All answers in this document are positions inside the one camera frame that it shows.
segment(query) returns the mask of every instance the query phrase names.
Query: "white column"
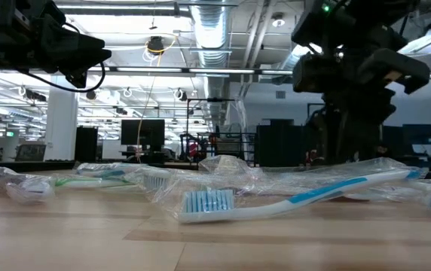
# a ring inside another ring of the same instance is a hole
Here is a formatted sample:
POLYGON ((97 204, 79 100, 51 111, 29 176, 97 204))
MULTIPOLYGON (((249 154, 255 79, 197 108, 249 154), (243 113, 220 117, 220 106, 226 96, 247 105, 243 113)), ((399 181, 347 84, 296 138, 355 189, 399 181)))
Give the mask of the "white column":
POLYGON ((3 144, 3 161, 14 161, 17 156, 17 146, 20 143, 20 131, 18 129, 6 129, 3 144))
MULTIPOLYGON (((52 76, 51 82, 74 88, 63 76, 52 76)), ((45 160, 73 160, 77 132, 78 93, 50 88, 48 96, 47 131, 44 141, 45 160)))

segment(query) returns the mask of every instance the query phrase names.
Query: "desk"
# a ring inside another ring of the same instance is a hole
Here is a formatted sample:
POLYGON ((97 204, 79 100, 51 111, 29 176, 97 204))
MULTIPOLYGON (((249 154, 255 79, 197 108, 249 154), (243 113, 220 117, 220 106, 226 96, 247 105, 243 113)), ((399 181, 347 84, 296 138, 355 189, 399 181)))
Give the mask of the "desk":
POLYGON ((179 225, 141 193, 0 194, 0 270, 431 270, 431 209, 321 202, 290 215, 179 225))

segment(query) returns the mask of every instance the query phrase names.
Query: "ceiling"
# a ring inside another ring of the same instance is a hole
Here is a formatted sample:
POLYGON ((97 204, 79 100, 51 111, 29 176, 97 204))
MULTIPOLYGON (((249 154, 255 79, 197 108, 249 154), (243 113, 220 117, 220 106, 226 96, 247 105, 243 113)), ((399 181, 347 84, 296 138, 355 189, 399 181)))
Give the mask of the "ceiling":
MULTIPOLYGON (((227 1, 236 4, 231 9, 228 48, 231 53, 228 58, 228 67, 240 68, 243 62, 246 45, 249 40, 249 29, 254 23, 253 18, 258 2, 256 0, 227 1)), ((63 5, 93 5, 104 8, 111 5, 130 5, 129 1, 82 1, 64 0, 56 1, 63 5)), ((150 8, 153 1, 138 1, 137 5, 150 8)), ((431 11, 431 5, 425 7, 431 11)), ((285 24, 275 27, 268 25, 263 40, 263 49, 255 60, 256 66, 273 65, 282 62, 292 51, 290 34, 296 20, 304 11, 303 1, 277 1, 273 14, 280 12, 285 24)), ((105 64, 107 66, 163 66, 163 67, 198 67, 198 53, 191 52, 197 48, 194 35, 194 23, 187 17, 153 17, 153 16, 115 16, 113 14, 83 15, 67 14, 68 21, 76 26, 83 34, 101 38, 106 48, 112 50, 112 57, 105 64), (146 52, 145 43, 151 36, 163 37, 164 46, 169 48, 160 58, 154 58, 146 52)), ((50 80, 50 75, 40 75, 50 80)), ((90 74, 87 85, 93 86, 99 80, 96 73, 90 74)), ((167 121, 167 132, 171 139, 176 140, 185 130, 186 102, 179 101, 174 92, 183 91, 189 97, 204 98, 204 79, 201 77, 154 77, 133 75, 107 75, 102 86, 97 90, 94 100, 80 95, 78 124, 85 126, 98 126, 100 138, 117 139, 119 130, 118 121, 124 117, 162 117, 167 121), (127 115, 117 114, 113 105, 132 106, 126 108, 127 115)), ((240 84, 231 84, 231 95, 236 96, 240 84)), ((46 124, 46 102, 35 102, 26 98, 26 90, 39 93, 50 98, 49 86, 15 72, 0 72, 0 130, 13 127, 22 127, 22 136, 29 139, 39 139, 44 136, 46 124)), ((274 86, 272 84, 253 83, 246 96, 247 101, 255 103, 264 102, 315 102, 320 100, 319 95, 296 94, 291 86, 274 86), (285 90, 284 100, 277 100, 275 90, 285 90)), ((200 105, 201 110, 195 110, 191 116, 189 132, 207 131, 207 106, 200 105)))

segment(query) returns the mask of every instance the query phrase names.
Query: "pillar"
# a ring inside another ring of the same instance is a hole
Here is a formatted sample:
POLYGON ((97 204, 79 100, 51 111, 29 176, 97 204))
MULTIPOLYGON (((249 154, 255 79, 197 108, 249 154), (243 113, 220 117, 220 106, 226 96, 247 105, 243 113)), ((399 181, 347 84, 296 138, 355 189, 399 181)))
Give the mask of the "pillar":
MULTIPOLYGON (((74 88, 63 76, 52 76, 51 82, 74 88)), ((73 160, 78 115, 78 93, 50 88, 44 160, 73 160)))
POLYGON ((20 143, 20 131, 18 129, 6 129, 4 137, 3 148, 3 161, 12 162, 17 156, 17 147, 20 143))

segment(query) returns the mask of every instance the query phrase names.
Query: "wooden tabletop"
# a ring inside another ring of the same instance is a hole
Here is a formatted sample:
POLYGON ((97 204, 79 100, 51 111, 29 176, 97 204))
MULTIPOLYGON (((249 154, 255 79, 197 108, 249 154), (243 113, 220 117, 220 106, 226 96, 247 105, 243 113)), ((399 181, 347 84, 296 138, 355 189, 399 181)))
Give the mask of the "wooden tabletop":
POLYGON ((431 209, 321 202, 280 218, 180 225, 134 190, 0 193, 0 271, 431 270, 431 209))

